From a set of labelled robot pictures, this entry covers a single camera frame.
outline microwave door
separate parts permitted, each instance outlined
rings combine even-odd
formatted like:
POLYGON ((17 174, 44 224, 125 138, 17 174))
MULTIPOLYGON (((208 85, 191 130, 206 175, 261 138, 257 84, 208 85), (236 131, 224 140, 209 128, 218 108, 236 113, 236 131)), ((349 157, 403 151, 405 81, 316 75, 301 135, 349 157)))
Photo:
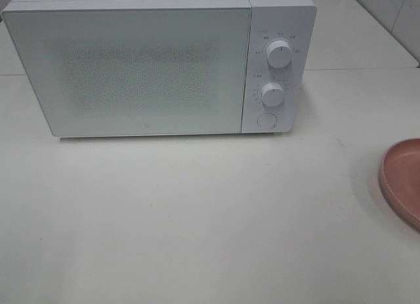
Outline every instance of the microwave door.
POLYGON ((249 5, 51 3, 3 16, 54 135, 241 132, 249 5))

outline knob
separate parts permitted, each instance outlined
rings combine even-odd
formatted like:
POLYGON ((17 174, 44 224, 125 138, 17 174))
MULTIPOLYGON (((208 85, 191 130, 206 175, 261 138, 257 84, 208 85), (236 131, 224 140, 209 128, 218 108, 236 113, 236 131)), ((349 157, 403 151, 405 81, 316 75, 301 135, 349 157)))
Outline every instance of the knob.
POLYGON ((269 83, 261 89, 261 100, 268 107, 280 105, 284 100, 285 90, 279 83, 269 83))
POLYGON ((284 68, 291 62, 293 46, 285 39, 273 41, 267 47, 267 60, 273 68, 284 68))

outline white tile wall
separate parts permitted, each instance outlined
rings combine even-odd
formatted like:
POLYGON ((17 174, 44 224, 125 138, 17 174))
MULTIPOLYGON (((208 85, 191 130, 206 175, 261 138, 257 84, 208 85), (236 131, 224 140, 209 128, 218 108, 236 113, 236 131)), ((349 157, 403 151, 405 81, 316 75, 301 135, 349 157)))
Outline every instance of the white tile wall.
POLYGON ((404 0, 392 34, 420 60, 420 0, 404 0))
POLYGON ((307 70, 407 68, 418 63, 356 0, 313 0, 318 8, 307 70))
POLYGON ((391 31, 403 0, 358 0, 376 19, 391 31))

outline wall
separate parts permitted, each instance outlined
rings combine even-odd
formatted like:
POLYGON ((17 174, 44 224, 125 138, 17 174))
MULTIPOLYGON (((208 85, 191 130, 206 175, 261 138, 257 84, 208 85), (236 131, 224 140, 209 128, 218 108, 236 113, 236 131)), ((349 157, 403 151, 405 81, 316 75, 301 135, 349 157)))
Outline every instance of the wall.
POLYGON ((420 0, 358 0, 420 60, 420 0))

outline round button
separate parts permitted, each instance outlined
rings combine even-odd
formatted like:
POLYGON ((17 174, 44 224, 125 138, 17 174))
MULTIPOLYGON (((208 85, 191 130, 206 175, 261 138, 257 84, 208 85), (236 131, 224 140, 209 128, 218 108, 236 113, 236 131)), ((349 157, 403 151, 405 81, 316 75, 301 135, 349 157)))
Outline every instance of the round button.
POLYGON ((261 89, 261 100, 268 107, 280 105, 284 100, 285 91, 279 83, 269 83, 261 89))
POLYGON ((263 129, 273 129, 277 124, 277 117, 270 113, 263 114, 259 116, 257 123, 263 129))
POLYGON ((284 68, 291 62, 293 46, 285 39, 273 41, 267 47, 267 60, 273 68, 284 68))

